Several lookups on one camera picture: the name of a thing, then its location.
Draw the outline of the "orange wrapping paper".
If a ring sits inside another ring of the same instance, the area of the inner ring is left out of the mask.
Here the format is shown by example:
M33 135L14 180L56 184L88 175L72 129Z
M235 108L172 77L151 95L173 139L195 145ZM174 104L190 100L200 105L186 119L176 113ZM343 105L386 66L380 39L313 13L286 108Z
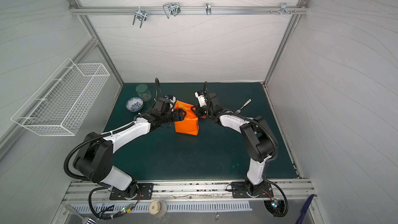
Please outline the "orange wrapping paper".
M193 105L177 101L175 108L177 110L184 110L186 115L183 121L175 122L176 133L188 134L188 135L198 135L199 132L199 119L196 114L191 109Z

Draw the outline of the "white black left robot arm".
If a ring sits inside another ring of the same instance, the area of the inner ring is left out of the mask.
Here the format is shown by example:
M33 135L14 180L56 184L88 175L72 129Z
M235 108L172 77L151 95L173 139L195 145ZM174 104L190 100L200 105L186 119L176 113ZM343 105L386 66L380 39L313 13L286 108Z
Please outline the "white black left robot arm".
M159 128L165 123L180 122L186 117L184 110L151 112L136 116L135 120L112 131L89 133L85 140L66 156L63 169L67 176L89 180L105 188L115 188L122 197L132 199L138 194L137 181L114 166L114 153L133 141Z

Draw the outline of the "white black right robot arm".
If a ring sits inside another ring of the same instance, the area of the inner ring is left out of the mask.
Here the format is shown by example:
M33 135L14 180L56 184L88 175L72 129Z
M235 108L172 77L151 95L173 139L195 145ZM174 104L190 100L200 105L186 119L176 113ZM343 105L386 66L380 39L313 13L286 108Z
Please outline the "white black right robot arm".
M198 117L206 117L213 123L241 134L250 157L245 177L245 190L250 197L257 197L266 184L266 168L278 157L278 143L269 125L262 117L249 118L223 108L215 93L203 90L195 92L199 104L191 109Z

